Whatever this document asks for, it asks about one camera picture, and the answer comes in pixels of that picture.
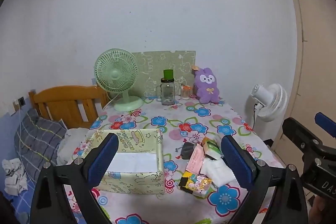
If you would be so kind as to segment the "yellow cartoon tissue pack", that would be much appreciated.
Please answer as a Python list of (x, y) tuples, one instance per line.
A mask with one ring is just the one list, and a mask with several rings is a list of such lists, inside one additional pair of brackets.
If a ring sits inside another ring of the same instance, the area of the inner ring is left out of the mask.
[(207, 176), (185, 171), (179, 181), (178, 189), (198, 198), (206, 198), (211, 184), (212, 180)]

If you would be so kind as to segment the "green tissue pack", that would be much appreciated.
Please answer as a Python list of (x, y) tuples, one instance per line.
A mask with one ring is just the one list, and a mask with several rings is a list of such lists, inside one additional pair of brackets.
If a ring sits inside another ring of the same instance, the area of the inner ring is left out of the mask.
[(214, 140), (204, 137), (201, 144), (206, 156), (215, 160), (222, 158), (223, 154)]

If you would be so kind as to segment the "pink tissue pack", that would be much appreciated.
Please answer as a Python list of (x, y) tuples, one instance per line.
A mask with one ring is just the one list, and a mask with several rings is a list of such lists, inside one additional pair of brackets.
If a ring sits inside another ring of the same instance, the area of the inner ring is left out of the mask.
[(201, 145), (197, 144), (193, 150), (193, 153), (191, 154), (189, 162), (187, 163), (186, 171), (193, 174), (199, 174), (204, 159), (205, 159), (204, 149)]

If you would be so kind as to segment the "grey drawstring pouch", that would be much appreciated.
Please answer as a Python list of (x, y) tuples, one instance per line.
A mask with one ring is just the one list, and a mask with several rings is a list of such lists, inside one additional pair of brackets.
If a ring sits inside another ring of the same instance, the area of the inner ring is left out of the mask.
[(194, 148), (194, 143), (191, 143), (189, 141), (184, 142), (183, 146), (175, 149), (175, 152), (177, 153), (177, 156), (175, 158), (183, 160), (190, 159), (191, 155), (193, 154)]

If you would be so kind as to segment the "beige door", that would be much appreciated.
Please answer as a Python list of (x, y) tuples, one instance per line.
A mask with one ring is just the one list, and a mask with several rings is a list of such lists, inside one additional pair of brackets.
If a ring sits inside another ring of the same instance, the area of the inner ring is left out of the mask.
[(324, 145), (335, 138), (314, 121), (322, 112), (335, 120), (335, 0), (293, 0), (297, 61), (286, 117), (312, 131)]

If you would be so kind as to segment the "crumpled white cloth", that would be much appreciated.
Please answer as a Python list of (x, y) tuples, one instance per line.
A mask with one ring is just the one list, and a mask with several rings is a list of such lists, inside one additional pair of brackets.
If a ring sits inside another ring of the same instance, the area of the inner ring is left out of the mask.
[(2, 168), (5, 171), (5, 192), (11, 196), (19, 196), (28, 190), (26, 171), (22, 162), (18, 159), (2, 161)]

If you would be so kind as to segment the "white standing fan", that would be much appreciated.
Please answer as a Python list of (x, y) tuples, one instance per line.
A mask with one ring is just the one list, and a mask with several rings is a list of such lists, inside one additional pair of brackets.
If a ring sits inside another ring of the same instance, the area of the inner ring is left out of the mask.
[(255, 101), (253, 107), (253, 126), (255, 127), (257, 119), (264, 122), (272, 122), (286, 108), (288, 94), (280, 84), (271, 84), (268, 87), (256, 84), (250, 93)]

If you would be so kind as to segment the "white blanket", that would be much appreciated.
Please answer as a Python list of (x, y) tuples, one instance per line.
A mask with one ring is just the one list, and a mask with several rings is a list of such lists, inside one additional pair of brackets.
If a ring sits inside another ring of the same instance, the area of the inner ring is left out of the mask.
[(64, 139), (60, 142), (57, 151), (57, 165), (66, 165), (77, 157), (76, 150), (80, 148), (83, 140), (87, 138), (88, 128), (68, 129)]

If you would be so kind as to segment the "yellow cartoon storage box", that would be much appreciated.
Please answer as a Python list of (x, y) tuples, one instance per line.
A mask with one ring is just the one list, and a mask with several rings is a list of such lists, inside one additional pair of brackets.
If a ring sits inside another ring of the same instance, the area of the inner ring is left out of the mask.
[(118, 150), (98, 189), (122, 194), (163, 194), (163, 137), (158, 128), (96, 130), (87, 139), (84, 152), (98, 147), (109, 133), (118, 137)]

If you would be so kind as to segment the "purple plush bunny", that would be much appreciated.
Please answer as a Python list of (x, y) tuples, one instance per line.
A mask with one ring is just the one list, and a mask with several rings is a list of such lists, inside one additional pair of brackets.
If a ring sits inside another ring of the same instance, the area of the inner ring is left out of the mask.
[(195, 76), (194, 87), (196, 96), (201, 104), (219, 103), (219, 89), (217, 87), (217, 78), (210, 68), (199, 68), (193, 66)]

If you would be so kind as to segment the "floral tablecloth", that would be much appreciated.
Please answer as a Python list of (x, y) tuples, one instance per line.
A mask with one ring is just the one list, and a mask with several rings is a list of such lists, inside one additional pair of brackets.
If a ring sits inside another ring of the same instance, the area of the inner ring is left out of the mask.
[(114, 171), (92, 190), (112, 223), (227, 223), (230, 220), (247, 193), (236, 181), (220, 188), (210, 186), (205, 198), (178, 188), (187, 165), (181, 158), (182, 146), (187, 142), (196, 144), (205, 137), (232, 135), (254, 159), (280, 166), (248, 123), (224, 101), (204, 105), (192, 98), (163, 106), (157, 98), (150, 97), (141, 108), (127, 113), (108, 108), (91, 123), (87, 137), (72, 156), (83, 156), (93, 147), (92, 138), (99, 138), (102, 130), (129, 132), (130, 136), (120, 140), (123, 150), (143, 147), (147, 141), (145, 130), (162, 133), (160, 175), (138, 174), (126, 182), (123, 173)]

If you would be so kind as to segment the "toothpick jar orange lid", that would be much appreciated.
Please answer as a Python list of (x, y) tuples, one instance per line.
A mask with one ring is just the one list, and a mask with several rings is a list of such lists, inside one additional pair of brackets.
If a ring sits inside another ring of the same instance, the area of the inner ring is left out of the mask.
[(193, 92), (192, 87), (188, 85), (181, 85), (181, 95), (180, 96), (182, 100), (189, 100), (192, 92)]

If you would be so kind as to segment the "green desk fan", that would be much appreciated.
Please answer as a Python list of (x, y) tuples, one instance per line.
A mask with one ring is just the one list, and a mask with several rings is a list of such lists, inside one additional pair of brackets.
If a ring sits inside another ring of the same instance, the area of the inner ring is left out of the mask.
[(118, 48), (103, 52), (94, 64), (96, 83), (108, 93), (121, 94), (121, 98), (114, 103), (114, 109), (119, 112), (133, 111), (143, 105), (141, 98), (129, 95), (138, 73), (135, 56)]

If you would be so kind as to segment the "glass mason jar mug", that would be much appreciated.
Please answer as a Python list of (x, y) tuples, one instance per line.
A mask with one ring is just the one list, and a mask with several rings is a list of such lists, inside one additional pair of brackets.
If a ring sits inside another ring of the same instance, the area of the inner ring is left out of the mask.
[(165, 69), (160, 84), (155, 88), (156, 96), (163, 106), (175, 104), (174, 72), (172, 69)]

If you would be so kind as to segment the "green patterned board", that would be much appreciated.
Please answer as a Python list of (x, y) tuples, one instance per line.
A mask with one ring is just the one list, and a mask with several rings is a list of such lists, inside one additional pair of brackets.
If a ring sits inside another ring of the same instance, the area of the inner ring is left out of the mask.
[(180, 94), (180, 86), (194, 85), (192, 67), (195, 65), (195, 51), (150, 51), (134, 52), (139, 74), (129, 94), (139, 97), (153, 97), (161, 83), (163, 71), (173, 70), (175, 94)]

